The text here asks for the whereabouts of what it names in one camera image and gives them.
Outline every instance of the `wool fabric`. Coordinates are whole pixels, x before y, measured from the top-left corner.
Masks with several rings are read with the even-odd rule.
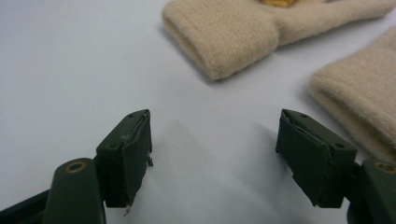
[[[396,27],[317,71],[309,92],[373,156],[396,164]]]
[[[173,0],[163,8],[163,24],[211,79],[223,79],[278,46],[382,17],[395,6],[396,0],[299,0],[287,8],[259,0]]]

